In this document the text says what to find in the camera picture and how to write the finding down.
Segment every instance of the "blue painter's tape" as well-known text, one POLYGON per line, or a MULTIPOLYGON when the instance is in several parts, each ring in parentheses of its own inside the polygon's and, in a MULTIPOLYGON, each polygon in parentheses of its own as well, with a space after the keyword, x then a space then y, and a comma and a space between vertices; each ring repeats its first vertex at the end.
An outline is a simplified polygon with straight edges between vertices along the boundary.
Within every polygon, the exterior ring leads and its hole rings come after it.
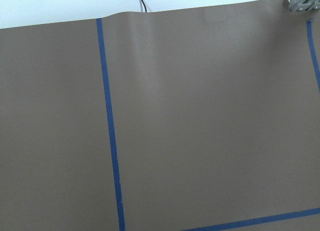
POLYGON ((120 173, 119 173, 119 164, 118 164, 118 155, 117 155, 114 116, 112 113, 111 93, 110 93, 106 49, 105 49, 105 41, 104 41, 104 31, 102 27, 101 18, 96 19, 96 29, 98 33, 98 42, 99 42, 99 50, 100 50, 106 116, 108 119, 108 129, 109 129, 109 139, 110 139, 110 149, 111 149, 111 159, 112 159, 113 179, 114 179, 114 188, 115 188, 116 207, 118 212, 119 229, 120 231, 125 231, 126 224, 125 224, 124 206, 122 204, 122 192, 121 192, 121 184, 120 184, 120 173))
POLYGON ((316 77, 316 81, 318 83, 318 88, 319 88, 319 92, 320 92, 320 70, 319 70, 319 64, 318 64, 318 60, 317 60, 316 49, 315 49, 315 45, 314 45, 314 38, 312 35, 312 21, 313 21, 313 19, 310 19, 306 22, 306 30, 307 30, 308 43, 309 43, 313 68, 314 68, 314 72, 315 72, 315 77, 316 77))
POLYGON ((265 224, 265 223, 270 223, 270 222, 289 220, 289 219, 295 219, 295 218, 301 218, 301 217, 306 217, 306 216, 311 216, 311 215, 319 215, 319 214, 320 214, 320 208, 313 208, 313 209, 303 210, 303 211, 299 211, 299 212, 289 212, 289 213, 277 214, 277 215, 273 215, 273 216, 258 217, 258 218, 248 219, 248 220, 223 223, 223 224, 207 226, 207 227, 192 228, 192 229, 187 229, 185 231, 230 230, 230 229, 246 227, 246 226, 251 226, 251 225, 259 225, 259 224, 265 224))

